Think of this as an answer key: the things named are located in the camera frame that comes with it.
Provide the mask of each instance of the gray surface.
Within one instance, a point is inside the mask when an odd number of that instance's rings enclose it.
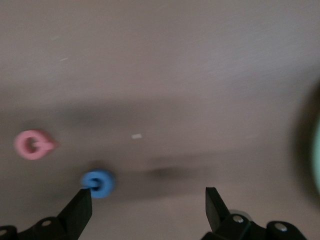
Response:
[[[319,239],[319,196],[293,148],[320,76],[319,11],[318,0],[1,1],[0,225],[57,214],[104,167],[117,187],[93,201],[82,240],[200,239],[207,186],[262,226]],[[13,140],[29,128],[60,147],[20,158]]]

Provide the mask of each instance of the screw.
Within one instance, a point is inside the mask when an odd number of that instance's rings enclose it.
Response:
[[[47,220],[47,221],[44,221],[41,226],[42,227],[46,227],[46,226],[49,226],[51,224],[51,220]]]
[[[277,222],[274,226],[281,232],[286,232],[288,230],[288,228],[280,222]]]
[[[244,219],[238,215],[233,216],[233,220],[237,223],[243,223]]]
[[[6,229],[2,229],[0,230],[0,236],[3,236],[7,233],[7,230]]]

